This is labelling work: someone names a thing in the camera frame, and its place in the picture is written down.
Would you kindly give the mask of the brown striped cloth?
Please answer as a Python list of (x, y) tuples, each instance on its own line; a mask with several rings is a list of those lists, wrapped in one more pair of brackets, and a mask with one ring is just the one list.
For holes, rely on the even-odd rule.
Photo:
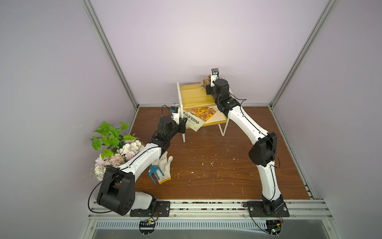
[(208, 75), (207, 77), (202, 79), (202, 81), (200, 83), (200, 87), (206, 89), (206, 87), (210, 86), (210, 84), (211, 84), (211, 76)]

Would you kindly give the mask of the colourful China history picture book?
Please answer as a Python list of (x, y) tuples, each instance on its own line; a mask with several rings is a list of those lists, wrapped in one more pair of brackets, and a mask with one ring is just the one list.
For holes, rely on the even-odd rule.
[(187, 118), (186, 127), (198, 131), (204, 124), (216, 114), (213, 107), (200, 107), (184, 110)]

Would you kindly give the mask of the white wooden two-tier bookshelf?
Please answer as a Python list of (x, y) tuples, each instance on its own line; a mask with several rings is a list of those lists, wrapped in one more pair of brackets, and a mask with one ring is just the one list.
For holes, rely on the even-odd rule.
[[(200, 107), (213, 107), (217, 112), (219, 109), (211, 95), (206, 94), (206, 90), (200, 87), (200, 84), (181, 85), (177, 83), (178, 100), (180, 107), (180, 117), (184, 118), (184, 110)], [(225, 136), (226, 129), (229, 123), (217, 124), (222, 136)]]

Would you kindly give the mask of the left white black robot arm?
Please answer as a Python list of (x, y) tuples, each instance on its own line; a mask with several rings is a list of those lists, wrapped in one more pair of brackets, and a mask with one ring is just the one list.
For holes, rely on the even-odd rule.
[(177, 133), (186, 132), (187, 120), (186, 117), (178, 121), (170, 116), (161, 117), (158, 129), (141, 152), (129, 162), (105, 171), (96, 203), (121, 216), (134, 210), (152, 216), (157, 211), (155, 196), (135, 191), (135, 183), (146, 168), (167, 151), (171, 139)]

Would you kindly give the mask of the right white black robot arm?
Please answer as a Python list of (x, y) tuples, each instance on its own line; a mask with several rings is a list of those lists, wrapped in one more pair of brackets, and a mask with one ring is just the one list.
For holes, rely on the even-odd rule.
[(277, 210), (287, 211), (276, 177), (277, 135), (263, 129), (245, 112), (242, 106), (244, 101), (231, 94), (225, 79), (209, 76), (202, 80), (201, 85), (206, 94), (213, 97), (217, 108), (236, 123), (253, 144), (248, 154), (259, 171), (265, 213), (269, 215)]

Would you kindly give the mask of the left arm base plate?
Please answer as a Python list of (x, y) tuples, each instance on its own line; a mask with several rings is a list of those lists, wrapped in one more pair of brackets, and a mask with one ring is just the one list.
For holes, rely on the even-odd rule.
[(131, 210), (130, 217), (169, 217), (170, 215), (170, 201), (154, 201), (150, 204), (148, 209), (134, 209)]

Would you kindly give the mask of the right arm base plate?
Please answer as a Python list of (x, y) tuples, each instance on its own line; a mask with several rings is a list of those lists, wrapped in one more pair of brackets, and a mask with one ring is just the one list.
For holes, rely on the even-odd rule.
[(271, 203), (264, 201), (248, 201), (246, 205), (251, 217), (287, 218), (290, 216), (287, 205), (284, 201)]

